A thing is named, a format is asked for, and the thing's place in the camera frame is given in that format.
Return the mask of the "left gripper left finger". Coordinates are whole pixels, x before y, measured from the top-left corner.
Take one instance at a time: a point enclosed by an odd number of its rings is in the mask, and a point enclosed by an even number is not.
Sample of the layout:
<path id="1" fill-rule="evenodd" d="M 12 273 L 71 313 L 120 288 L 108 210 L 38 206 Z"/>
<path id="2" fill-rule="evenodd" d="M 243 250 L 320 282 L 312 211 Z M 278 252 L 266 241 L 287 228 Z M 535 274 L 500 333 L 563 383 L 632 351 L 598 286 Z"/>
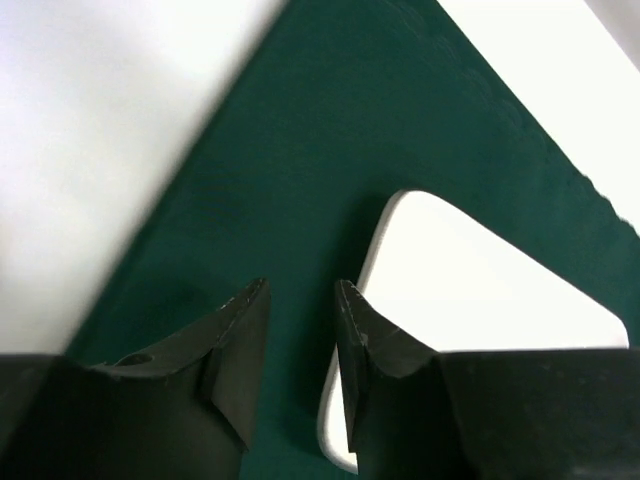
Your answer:
<path id="1" fill-rule="evenodd" d="M 1 358 L 5 479 L 235 479 L 250 447 L 271 295 L 257 279 L 115 364 Z"/>

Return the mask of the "white rectangular plate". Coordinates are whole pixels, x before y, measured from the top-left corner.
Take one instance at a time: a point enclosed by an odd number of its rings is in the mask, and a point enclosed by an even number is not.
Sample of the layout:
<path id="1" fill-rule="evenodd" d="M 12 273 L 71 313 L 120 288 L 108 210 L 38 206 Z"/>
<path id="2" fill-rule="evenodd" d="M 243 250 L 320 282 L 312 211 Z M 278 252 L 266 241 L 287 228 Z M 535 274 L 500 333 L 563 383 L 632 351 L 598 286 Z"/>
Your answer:
<path id="1" fill-rule="evenodd" d="M 635 349 L 604 306 L 441 198 L 401 191 L 385 206 L 360 278 L 382 316 L 443 352 Z M 359 475 L 336 351 L 318 416 L 323 454 Z"/>

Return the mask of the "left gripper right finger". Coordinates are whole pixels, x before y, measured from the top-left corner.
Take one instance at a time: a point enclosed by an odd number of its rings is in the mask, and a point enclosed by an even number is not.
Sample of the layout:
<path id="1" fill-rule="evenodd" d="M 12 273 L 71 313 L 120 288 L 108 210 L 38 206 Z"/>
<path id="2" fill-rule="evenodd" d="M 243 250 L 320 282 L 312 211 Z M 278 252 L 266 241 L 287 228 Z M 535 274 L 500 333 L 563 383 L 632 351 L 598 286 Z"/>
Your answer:
<path id="1" fill-rule="evenodd" d="M 335 328 L 349 450 L 364 479 L 635 479 L 635 349 L 443 353 L 347 280 Z"/>

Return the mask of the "dark green cloth napkin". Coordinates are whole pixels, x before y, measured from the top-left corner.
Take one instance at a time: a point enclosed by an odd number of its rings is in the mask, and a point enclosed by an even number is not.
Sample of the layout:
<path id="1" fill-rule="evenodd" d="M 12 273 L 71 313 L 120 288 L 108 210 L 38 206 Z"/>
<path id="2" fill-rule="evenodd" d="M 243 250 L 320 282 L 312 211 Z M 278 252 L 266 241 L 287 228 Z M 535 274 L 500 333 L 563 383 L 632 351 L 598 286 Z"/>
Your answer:
<path id="1" fill-rule="evenodd" d="M 251 280 L 272 307 L 244 479 L 341 479 L 316 418 L 333 285 L 387 199 L 435 193 L 639 334 L 639 239 L 433 1 L 294 1 L 215 114 L 69 354 L 111 362 Z"/>

